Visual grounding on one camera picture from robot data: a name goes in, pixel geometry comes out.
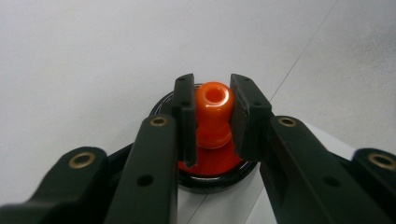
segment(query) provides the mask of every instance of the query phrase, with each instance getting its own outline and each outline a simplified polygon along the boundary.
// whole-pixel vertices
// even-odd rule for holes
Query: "white background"
[[[133,142],[188,73],[251,77],[277,115],[396,154],[395,11],[392,0],[1,1],[0,204],[29,198],[71,149]]]

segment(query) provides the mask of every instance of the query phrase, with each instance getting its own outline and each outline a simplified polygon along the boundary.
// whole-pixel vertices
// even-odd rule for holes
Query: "hole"
[[[295,127],[297,125],[294,119],[287,119],[287,118],[279,119],[279,123],[286,127]]]
[[[323,180],[329,186],[332,186],[334,188],[340,187],[340,182],[332,176],[326,176],[326,177],[324,177]]]
[[[224,92],[220,89],[211,89],[206,92],[205,97],[212,103],[219,103],[224,99]]]
[[[93,163],[94,160],[95,154],[91,152],[81,152],[69,161],[69,167],[73,169],[81,169]]]
[[[166,124],[166,119],[165,118],[161,118],[161,117],[157,117],[154,118],[150,121],[150,124],[152,126],[163,126]]]
[[[142,175],[137,179],[137,185],[140,187],[147,187],[154,181],[151,175]]]
[[[381,168],[396,171],[396,161],[388,155],[372,153],[369,155],[369,161]]]
[[[83,156],[77,157],[77,158],[75,159],[75,163],[76,163],[76,164],[85,163],[85,162],[87,162],[89,159],[90,159],[90,156],[88,156],[88,155],[83,155]]]
[[[390,161],[388,159],[385,159],[385,158],[382,158],[382,157],[375,157],[375,160],[380,162],[380,163],[382,163],[382,164],[385,164],[385,165],[391,165],[392,164],[392,161]]]
[[[189,105],[190,105],[190,103],[189,103],[189,102],[187,102],[187,101],[183,101],[183,102],[181,102],[181,105],[184,105],[184,106],[189,106]]]

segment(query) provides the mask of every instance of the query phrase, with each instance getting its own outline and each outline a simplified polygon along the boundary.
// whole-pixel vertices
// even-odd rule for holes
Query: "screw hole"
[[[91,152],[81,152],[69,161],[69,167],[73,169],[81,169],[93,163],[94,160],[95,154]]]
[[[166,124],[166,119],[161,118],[161,117],[157,117],[157,118],[152,119],[150,121],[150,124],[152,126],[163,126],[163,125]]]
[[[387,155],[372,153],[369,155],[369,161],[381,168],[396,171],[396,161]]]
[[[140,187],[147,187],[152,184],[154,178],[151,175],[142,175],[137,179],[137,185]]]
[[[287,118],[279,119],[279,123],[286,127],[295,127],[297,125],[294,119],[287,119]]]
[[[323,180],[327,185],[329,185],[331,187],[334,187],[334,188],[340,187],[340,182],[332,176],[326,176],[323,178]]]

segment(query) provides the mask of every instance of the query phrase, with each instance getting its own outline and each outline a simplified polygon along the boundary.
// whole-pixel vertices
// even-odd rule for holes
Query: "brass insert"
[[[167,123],[167,119],[162,117],[155,117],[149,122],[152,126],[163,126]]]
[[[81,152],[69,161],[69,166],[73,169],[81,169],[93,163],[94,160],[95,154],[91,152]]]
[[[369,155],[369,161],[381,168],[396,171],[396,161],[387,155],[372,153]]]
[[[281,118],[278,121],[283,126],[290,127],[290,128],[295,127],[297,125],[297,123],[294,119]]]

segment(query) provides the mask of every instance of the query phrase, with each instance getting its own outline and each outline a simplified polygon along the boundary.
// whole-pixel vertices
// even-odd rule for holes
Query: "orange object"
[[[207,82],[195,92],[197,145],[219,148],[233,137],[229,124],[233,111],[233,93],[219,82]]]
[[[207,82],[195,92],[197,164],[178,167],[190,174],[222,175],[235,168],[241,159],[234,153],[230,116],[233,112],[233,93],[219,82]]]

